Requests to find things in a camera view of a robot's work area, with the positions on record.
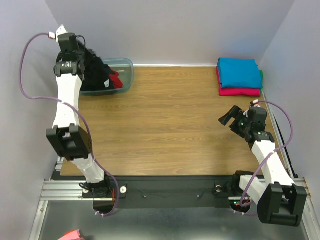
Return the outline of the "black t shirt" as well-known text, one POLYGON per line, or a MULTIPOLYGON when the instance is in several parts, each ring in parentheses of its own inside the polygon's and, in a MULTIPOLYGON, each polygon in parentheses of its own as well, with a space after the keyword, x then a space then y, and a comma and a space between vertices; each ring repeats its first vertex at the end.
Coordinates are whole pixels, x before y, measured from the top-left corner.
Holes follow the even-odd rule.
POLYGON ((82 86, 81 92, 98 92, 114 89, 114 84, 109 75, 112 70, 103 63, 92 49, 87 49, 78 40, 79 63, 82 86))

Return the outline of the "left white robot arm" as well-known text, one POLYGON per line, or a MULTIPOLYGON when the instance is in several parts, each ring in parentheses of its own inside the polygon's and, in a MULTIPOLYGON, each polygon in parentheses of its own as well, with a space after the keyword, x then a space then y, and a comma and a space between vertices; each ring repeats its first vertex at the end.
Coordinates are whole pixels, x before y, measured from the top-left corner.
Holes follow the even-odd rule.
POLYGON ((46 137, 58 156, 72 162, 86 178, 79 186, 93 198, 104 198, 111 193, 108 175, 97 164, 93 141, 79 114, 81 87, 100 89, 109 79, 106 65, 84 42, 71 32, 56 37, 60 52, 54 66, 58 87, 56 115, 46 137))

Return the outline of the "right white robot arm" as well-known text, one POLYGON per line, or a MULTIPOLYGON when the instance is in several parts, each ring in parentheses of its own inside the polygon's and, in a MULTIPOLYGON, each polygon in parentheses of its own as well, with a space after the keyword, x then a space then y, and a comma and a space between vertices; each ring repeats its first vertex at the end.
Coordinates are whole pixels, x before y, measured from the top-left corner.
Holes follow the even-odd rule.
POLYGON ((257 205, 261 223, 298 227, 307 199, 304 187, 297 186, 278 155, 273 135, 266 131, 267 110, 253 101, 247 111, 233 106, 219 118, 222 125, 233 119, 230 130, 243 138, 256 157, 256 172, 237 171, 230 182, 231 192, 241 195, 232 204, 235 211, 246 214, 251 204, 257 205))

